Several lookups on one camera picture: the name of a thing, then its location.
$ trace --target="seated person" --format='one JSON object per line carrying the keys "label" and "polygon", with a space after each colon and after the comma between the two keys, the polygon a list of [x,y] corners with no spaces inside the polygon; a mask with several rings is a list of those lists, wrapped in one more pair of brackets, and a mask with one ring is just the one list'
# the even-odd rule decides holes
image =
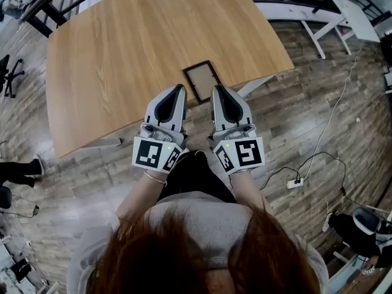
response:
{"label": "seated person", "polygon": [[12,4],[12,0],[2,0],[2,5],[1,5],[2,12],[5,15],[8,15],[15,19],[19,19],[24,12],[23,1],[22,0],[14,0],[14,1],[18,3],[17,6],[15,4]]}
{"label": "seated person", "polygon": [[[372,267],[386,268],[392,264],[392,246],[387,246],[384,241],[379,241],[377,233],[366,234],[357,227],[352,216],[329,213],[324,222],[323,232],[327,232],[330,227],[341,236],[354,252],[369,258],[364,267],[364,274],[368,274],[366,271],[369,271]],[[390,229],[388,230],[385,224],[382,225],[381,229],[383,234],[390,234]]]}

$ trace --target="power strip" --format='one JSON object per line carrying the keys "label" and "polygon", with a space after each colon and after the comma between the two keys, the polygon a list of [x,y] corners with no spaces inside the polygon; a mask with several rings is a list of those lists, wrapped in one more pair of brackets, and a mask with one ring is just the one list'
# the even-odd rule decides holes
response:
{"label": "power strip", "polygon": [[304,178],[301,178],[301,181],[297,181],[296,179],[292,179],[290,181],[287,181],[287,188],[288,189],[293,189],[295,187],[300,187],[304,184]]}

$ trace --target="white sneaker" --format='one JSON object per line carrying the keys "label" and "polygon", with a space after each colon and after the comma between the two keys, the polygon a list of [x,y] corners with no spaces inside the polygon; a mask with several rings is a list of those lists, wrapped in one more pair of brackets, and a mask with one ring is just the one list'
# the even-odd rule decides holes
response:
{"label": "white sneaker", "polygon": [[330,219],[330,217],[332,215],[333,215],[333,213],[329,213],[329,214],[326,215],[326,218],[325,218],[325,221],[324,221],[324,225],[323,225],[323,228],[322,228],[323,232],[327,232],[328,229],[330,228],[330,224],[328,223],[328,221],[329,221],[329,219]]}
{"label": "white sneaker", "polygon": [[40,175],[44,175],[45,174],[45,168],[43,167],[41,157],[38,154],[35,154],[33,159],[37,159],[39,161],[39,164],[41,166],[41,174]]}

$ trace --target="black office chair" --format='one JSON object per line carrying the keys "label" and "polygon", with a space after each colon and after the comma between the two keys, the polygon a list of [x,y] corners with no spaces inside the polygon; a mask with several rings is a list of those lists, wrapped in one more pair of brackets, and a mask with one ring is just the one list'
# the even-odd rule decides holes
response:
{"label": "black office chair", "polygon": [[25,72],[21,71],[19,73],[14,74],[15,70],[17,69],[18,63],[23,62],[22,59],[19,59],[17,61],[17,63],[15,64],[15,66],[13,67],[12,72],[9,73],[9,71],[7,70],[9,59],[10,59],[10,56],[6,55],[4,58],[2,58],[0,60],[0,92],[2,92],[3,85],[7,80],[7,86],[6,86],[6,91],[4,92],[4,95],[6,97],[11,95],[11,98],[15,98],[15,95],[12,94],[12,81],[15,77],[25,74]]}
{"label": "black office chair", "polygon": [[0,186],[0,208],[9,209],[12,205],[12,194],[8,187]]}

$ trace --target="wooden floor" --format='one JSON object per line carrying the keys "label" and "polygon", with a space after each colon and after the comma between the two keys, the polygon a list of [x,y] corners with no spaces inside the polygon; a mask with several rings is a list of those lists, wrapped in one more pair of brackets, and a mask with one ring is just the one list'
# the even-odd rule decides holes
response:
{"label": "wooden floor", "polygon": [[[273,26],[296,69],[278,75],[248,99],[266,152],[265,167],[252,172],[260,187],[272,172],[284,165],[298,167],[312,154],[355,58],[345,54],[333,33],[320,42],[326,53],[326,60],[321,60],[300,24]],[[58,281],[65,293],[68,262],[83,230],[114,222],[115,208],[141,176],[142,170],[131,166],[132,140],[140,124],[118,133],[124,139],[120,147],[79,151],[57,160],[45,101],[47,40],[28,25],[17,34],[16,28],[12,23],[0,35],[0,56],[10,53],[12,62],[23,58],[26,74],[15,82],[16,99],[0,98],[0,141],[7,140],[1,153],[5,159],[19,162],[28,162],[39,153],[45,159],[47,174],[40,189],[10,186],[14,194],[37,202],[40,213],[32,219],[19,217],[20,223],[15,216],[3,215],[1,231],[12,235],[10,251],[18,257],[23,249],[33,265],[35,255],[45,277]],[[353,54],[357,53],[360,42],[352,38],[348,44]],[[391,176],[391,116],[383,93],[383,65],[380,48],[364,44],[320,143],[321,151],[339,156],[347,164],[344,186],[359,203],[374,204]],[[205,138],[213,128],[209,118],[209,104],[188,111],[185,127],[190,148],[208,151]],[[208,159],[227,183],[211,153]],[[306,167],[301,174],[306,174]],[[321,155],[315,158],[303,187],[288,190],[286,182],[294,175],[284,171],[274,176],[263,192],[279,220],[325,254],[338,241],[333,232],[321,231],[327,202],[330,209],[340,211],[356,207],[342,198],[342,177],[342,165]],[[19,213],[31,214],[34,204],[14,198],[14,206]],[[25,246],[25,239],[35,251]],[[31,277],[40,279],[37,271]]]}

